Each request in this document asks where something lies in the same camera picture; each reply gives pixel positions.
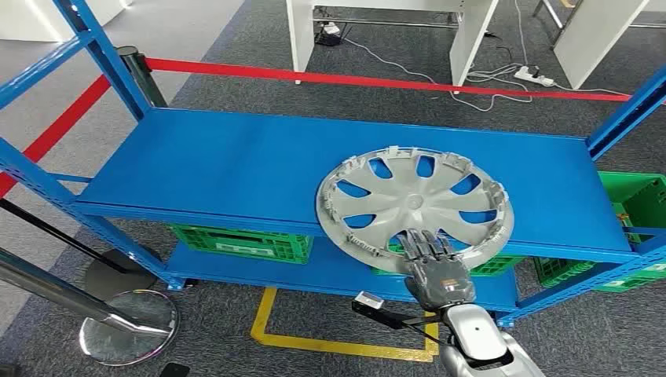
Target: white wall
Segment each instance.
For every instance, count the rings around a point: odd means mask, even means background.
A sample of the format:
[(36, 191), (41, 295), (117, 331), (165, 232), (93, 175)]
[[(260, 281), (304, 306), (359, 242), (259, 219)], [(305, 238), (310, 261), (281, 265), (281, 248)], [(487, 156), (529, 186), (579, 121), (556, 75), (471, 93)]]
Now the white wall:
[[(133, 0), (87, 0), (95, 17), (104, 25)], [(1, 0), (0, 39), (64, 42), (73, 33), (53, 0)]]

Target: white cable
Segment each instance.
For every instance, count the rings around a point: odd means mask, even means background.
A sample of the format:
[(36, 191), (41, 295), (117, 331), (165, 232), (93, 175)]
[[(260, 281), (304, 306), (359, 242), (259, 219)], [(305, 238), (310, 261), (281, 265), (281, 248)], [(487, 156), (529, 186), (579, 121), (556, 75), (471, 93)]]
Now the white cable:
[(394, 63), (393, 61), (383, 60), (379, 55), (377, 55), (376, 53), (373, 53), (368, 47), (363, 46), (363, 45), (361, 45), (360, 43), (356, 43), (356, 42), (354, 42), (353, 40), (351, 40), (351, 39), (349, 39), (349, 38), (345, 38), (345, 40), (346, 40), (347, 42), (349, 42), (349, 43), (355, 45), (355, 46), (360, 47), (361, 49), (364, 49), (364, 50), (368, 51), (368, 53), (369, 53), (370, 55), (372, 55), (373, 57), (377, 58), (377, 60), (381, 61), (382, 63), (386, 63), (386, 64), (394, 65), (394, 66), (396, 66), (396, 67), (402, 69), (402, 70), (404, 71), (404, 73), (408, 73), (409, 75), (417, 75), (417, 76), (421, 76), (421, 77), (423, 77), (423, 78), (425, 78), (425, 79), (428, 79), (428, 80), (429, 80), (430, 82), (432, 82), (433, 84), (436, 84), (436, 82), (435, 82), (434, 80), (432, 80), (432, 79), (430, 78), (430, 76), (428, 76), (428, 75), (424, 75), (423, 73), (418, 73), (418, 72), (412, 72), (412, 71), (409, 71), (407, 68), (405, 68), (405, 67), (399, 65), (398, 63)]
[[(405, 73), (408, 73), (409, 75), (417, 75), (417, 76), (421, 76), (421, 77), (427, 79), (428, 81), (432, 82), (433, 84), (437, 84), (437, 82), (436, 82), (435, 80), (433, 80), (433, 79), (432, 79), (430, 76), (428, 76), (428, 75), (424, 75), (423, 73), (419, 73), (419, 72), (412, 72), (412, 71), (409, 71), (407, 68), (403, 67), (402, 65), (400, 65), (400, 64), (398, 64), (398, 63), (395, 63), (395, 62), (393, 62), (393, 61), (388, 61), (388, 60), (384, 60), (384, 59), (382, 59), (379, 55), (377, 55), (376, 53), (373, 53), (368, 47), (363, 46), (363, 45), (361, 45), (361, 44), (358, 43), (358, 42), (355, 42), (355, 41), (353, 41), (353, 40), (351, 40), (351, 39), (349, 39), (349, 38), (345, 38), (345, 40), (346, 40), (347, 42), (349, 42), (349, 43), (355, 45), (355, 46), (360, 47), (361, 49), (366, 50), (370, 55), (372, 55), (373, 57), (375, 57), (377, 60), (381, 61), (382, 63), (386, 63), (386, 64), (394, 65), (394, 66), (400, 68), (400, 69), (401, 69), (402, 71), (404, 71)], [(507, 74), (507, 73), (512, 73), (512, 72), (516, 71), (516, 70), (518, 69), (518, 67), (520, 67), (520, 66), (521, 66), (521, 65), (518, 64), (518, 63), (511, 63), (511, 64), (508, 64), (508, 65), (505, 65), (504, 67), (497, 68), (497, 69), (495, 69), (495, 70), (493, 70), (493, 71), (474, 71), (474, 72), (469, 72), (469, 73), (467, 74), (467, 80), (469, 80), (469, 81), (471, 81), (471, 82), (484, 82), (484, 81), (489, 81), (489, 80), (496, 80), (496, 81), (506, 82), (506, 83), (508, 83), (508, 84), (512, 84), (512, 85), (520, 86), (525, 92), (527, 92), (527, 91), (528, 91), (527, 87), (524, 86), (524, 85), (522, 85), (521, 83), (518, 83), (518, 82), (512, 82), (512, 81), (507, 81), (507, 80), (502, 80), (502, 79), (498, 79), (498, 78), (496, 77), (496, 76), (498, 76), (498, 75), (505, 75), (505, 74)], [(472, 79), (469, 79), (470, 77), (480, 78), (480, 80), (472, 80)], [(524, 100), (524, 99), (521, 99), (521, 98), (514, 98), (514, 97), (504, 96), (504, 95), (502, 95), (502, 94), (493, 94), (492, 97), (490, 98), (490, 106), (488, 106), (487, 108), (480, 108), (480, 107), (478, 107), (478, 106), (475, 105), (475, 104), (471, 104), (471, 103), (469, 103), (469, 102), (467, 102), (467, 101), (463, 101), (463, 100), (461, 100), (461, 99), (459, 99), (459, 98), (456, 98), (456, 95), (453, 94), (453, 92), (448, 92), (448, 93), (451, 95), (451, 98), (452, 98), (454, 101), (460, 102), (461, 104), (466, 104), (467, 106), (470, 106), (470, 107), (472, 107), (472, 108), (475, 108), (475, 109), (477, 109), (477, 110), (480, 111), (480, 112), (489, 112), (490, 110), (492, 110), (493, 106), (495, 106), (495, 98), (497, 98), (497, 97), (502, 97), (502, 98), (506, 98), (506, 99), (511, 100), (511, 101), (522, 102), (522, 103), (530, 103), (530, 102), (532, 102), (532, 97), (529, 97), (529, 99)]]
[(522, 33), (522, 13), (520, 11), (520, 7), (518, 6), (518, 0), (514, 0), (514, 4), (516, 5), (516, 11), (518, 12), (518, 32), (521, 36), (522, 55), (525, 58), (525, 65), (528, 65), (527, 50), (525, 50), (525, 36)]
[(616, 92), (615, 90), (608, 90), (608, 89), (571, 89), (571, 88), (567, 88), (565, 86), (561, 86), (556, 82), (553, 82), (553, 85), (551, 85), (551, 86), (557, 86), (558, 88), (560, 88), (562, 90), (568, 90), (569, 92), (607, 92), (607, 93), (619, 94), (621, 96), (631, 96), (630, 94), (626, 94), (626, 93), (622, 93), (622, 92)]

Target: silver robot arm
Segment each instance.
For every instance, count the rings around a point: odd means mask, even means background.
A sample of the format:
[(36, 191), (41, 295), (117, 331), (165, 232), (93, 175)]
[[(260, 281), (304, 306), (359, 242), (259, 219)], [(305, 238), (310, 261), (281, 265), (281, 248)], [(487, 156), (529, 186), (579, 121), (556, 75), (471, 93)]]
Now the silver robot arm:
[(472, 303), (470, 272), (446, 238), (409, 229), (398, 239), (412, 272), (405, 279), (408, 290), (451, 329), (452, 342), (442, 345), (440, 355), (452, 377), (545, 377), (515, 339)]

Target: white desk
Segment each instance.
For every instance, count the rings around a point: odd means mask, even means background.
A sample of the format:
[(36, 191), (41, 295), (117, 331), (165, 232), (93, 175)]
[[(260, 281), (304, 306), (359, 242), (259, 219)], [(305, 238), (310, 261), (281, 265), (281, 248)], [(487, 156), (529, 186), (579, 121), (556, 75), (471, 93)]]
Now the white desk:
[(313, 9), (321, 6), (426, 10), (463, 14), (449, 58), (454, 85), (462, 85), (498, 0), (287, 0), (294, 71), (306, 70), (314, 48)]
[(580, 0), (554, 45), (569, 84), (579, 89), (641, 12), (666, 12), (666, 0)]

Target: blue metal shelf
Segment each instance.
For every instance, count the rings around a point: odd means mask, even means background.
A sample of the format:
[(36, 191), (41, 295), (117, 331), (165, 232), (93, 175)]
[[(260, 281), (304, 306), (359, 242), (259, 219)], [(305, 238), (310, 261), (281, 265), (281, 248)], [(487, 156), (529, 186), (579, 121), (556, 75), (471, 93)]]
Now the blue metal shelf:
[(2, 138), (0, 170), (173, 289), (194, 277), (411, 299), (400, 278), (371, 275), (325, 238), (317, 240), (308, 265), (208, 254), (182, 244), (165, 264), (102, 218), (322, 236), (314, 210), (320, 180), (352, 155), (391, 145), (456, 152), (502, 182), (516, 217), (503, 253), (607, 262), (518, 303), (513, 271), (476, 278), (479, 301), (497, 311), (502, 325), (666, 259), (666, 234), (630, 247), (593, 163), (661, 106), (666, 67), (587, 139), (161, 109), (141, 92), (84, 0), (54, 4), (75, 37), (0, 86), (0, 108), (85, 46), (138, 124), (80, 196), (57, 179), (87, 178), (52, 175)]
[[(181, 278), (224, 281), (298, 291), (358, 295), (369, 291), (384, 299), (414, 301), (403, 276), (379, 276), (338, 249), (329, 239), (317, 237), (306, 265), (262, 261), (197, 251), (179, 243), (166, 268)], [(475, 277), (477, 302), (488, 310), (512, 312), (518, 293), (513, 269), (498, 277)]]
[(574, 137), (156, 108), (75, 207), (323, 236), (314, 210), (322, 177), (349, 156), (389, 145), (459, 153), (503, 182), (517, 219), (518, 254), (557, 246), (557, 256), (577, 247), (602, 262), (635, 257), (584, 139)]

